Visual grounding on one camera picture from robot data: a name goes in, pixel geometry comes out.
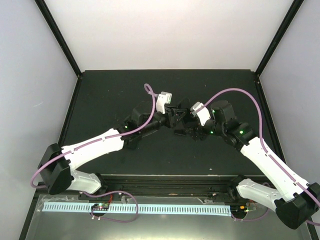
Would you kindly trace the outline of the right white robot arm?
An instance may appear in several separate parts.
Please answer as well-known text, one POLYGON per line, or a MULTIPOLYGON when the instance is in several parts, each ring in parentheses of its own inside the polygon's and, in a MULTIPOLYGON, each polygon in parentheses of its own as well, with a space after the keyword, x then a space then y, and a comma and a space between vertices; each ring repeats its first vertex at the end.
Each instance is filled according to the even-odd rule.
POLYGON ((320 185, 309 183, 290 169, 251 128, 235 116, 232 105, 226 100, 211 104, 207 109, 201 102, 190 108, 199 120, 198 133, 219 136, 249 159, 270 180, 268 187, 249 178, 240 180, 227 189, 234 202, 242 198, 253 200, 270 210, 290 229, 297 229, 319 210, 320 185))

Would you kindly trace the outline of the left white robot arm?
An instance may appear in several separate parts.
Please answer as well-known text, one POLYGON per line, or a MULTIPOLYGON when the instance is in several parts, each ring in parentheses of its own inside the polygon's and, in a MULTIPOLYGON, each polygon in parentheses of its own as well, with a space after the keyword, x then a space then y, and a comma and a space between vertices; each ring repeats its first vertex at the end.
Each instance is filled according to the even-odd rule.
POLYGON ((47 192, 57 195, 66 190, 81 191, 91 194, 97 200, 103 199, 108 188, 101 175, 79 171, 79 167, 123 148, 135 149, 143 137, 161 127, 175 128, 188 112, 181 104, 165 105, 157 111, 151 102, 143 101, 122 124, 101 135, 64 147, 56 143, 49 145, 38 165, 47 192))

